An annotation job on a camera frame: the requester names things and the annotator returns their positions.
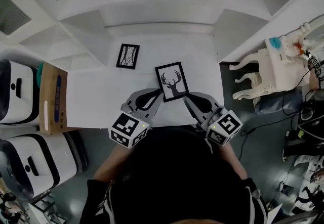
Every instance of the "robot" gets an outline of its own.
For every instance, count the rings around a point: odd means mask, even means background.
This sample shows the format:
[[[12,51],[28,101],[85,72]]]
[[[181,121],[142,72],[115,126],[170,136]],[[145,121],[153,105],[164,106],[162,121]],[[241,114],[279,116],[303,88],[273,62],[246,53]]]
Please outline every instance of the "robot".
[[[163,96],[158,88],[131,94],[109,128],[110,139],[129,149],[135,146],[147,135]],[[228,143],[243,126],[232,110],[219,105],[212,96],[194,92],[185,94],[183,100],[197,120],[197,130],[205,131],[206,138],[218,145]]]

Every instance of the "framed picture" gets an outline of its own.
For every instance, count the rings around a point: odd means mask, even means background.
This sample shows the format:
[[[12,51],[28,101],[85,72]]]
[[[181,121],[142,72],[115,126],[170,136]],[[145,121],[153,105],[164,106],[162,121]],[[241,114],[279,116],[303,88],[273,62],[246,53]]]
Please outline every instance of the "framed picture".
[[[122,44],[116,67],[135,69],[139,49],[139,45]]]
[[[181,62],[157,67],[155,71],[165,102],[181,98],[189,92]]]

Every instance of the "black shirt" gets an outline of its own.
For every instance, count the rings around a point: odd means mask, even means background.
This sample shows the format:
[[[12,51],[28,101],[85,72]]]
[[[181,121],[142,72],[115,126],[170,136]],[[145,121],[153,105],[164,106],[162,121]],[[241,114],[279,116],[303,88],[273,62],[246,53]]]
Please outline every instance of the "black shirt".
[[[109,184],[88,181],[83,223],[109,223],[102,202]],[[173,223],[213,219],[248,223],[247,190],[231,165],[202,137],[181,127],[148,132],[111,187],[115,222]]]

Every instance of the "floor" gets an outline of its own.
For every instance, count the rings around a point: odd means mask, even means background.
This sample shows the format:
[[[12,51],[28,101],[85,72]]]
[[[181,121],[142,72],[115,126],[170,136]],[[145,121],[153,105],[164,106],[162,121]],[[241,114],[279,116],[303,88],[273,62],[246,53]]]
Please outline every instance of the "floor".
[[[227,109],[232,109],[241,119],[244,123],[244,130],[284,118],[284,114],[281,112],[257,116],[254,113],[252,100],[237,101],[232,99],[234,92],[251,88],[249,80],[239,84],[234,80],[245,73],[256,70],[257,68],[253,64],[237,71],[230,71],[228,65],[221,65],[225,106]],[[285,146],[285,132],[289,129],[290,120],[257,129],[248,136],[241,158],[243,166],[260,189],[264,200],[278,200],[283,203],[282,208],[285,212],[289,212],[293,208],[297,194],[302,188],[303,179],[301,176],[305,171],[304,165],[292,166],[294,158],[290,157],[286,162],[281,159],[282,148]],[[86,172],[52,190],[62,214],[70,218],[69,223],[79,223],[87,198],[87,180],[93,176],[115,145],[108,138],[106,129],[82,129],[79,132],[87,150],[89,168]],[[245,137],[238,134],[231,141],[237,155],[241,152],[244,139]],[[280,181],[285,181],[286,185],[295,188],[290,197],[277,191]]]

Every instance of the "appliance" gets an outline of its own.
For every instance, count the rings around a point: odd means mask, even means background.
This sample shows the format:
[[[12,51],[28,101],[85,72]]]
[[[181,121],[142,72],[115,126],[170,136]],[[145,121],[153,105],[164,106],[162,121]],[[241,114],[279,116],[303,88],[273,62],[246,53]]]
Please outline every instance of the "appliance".
[[[87,161],[76,135],[37,132],[0,141],[0,173],[12,193],[32,199],[83,172]]]
[[[38,125],[39,88],[35,68],[0,61],[0,123]]]

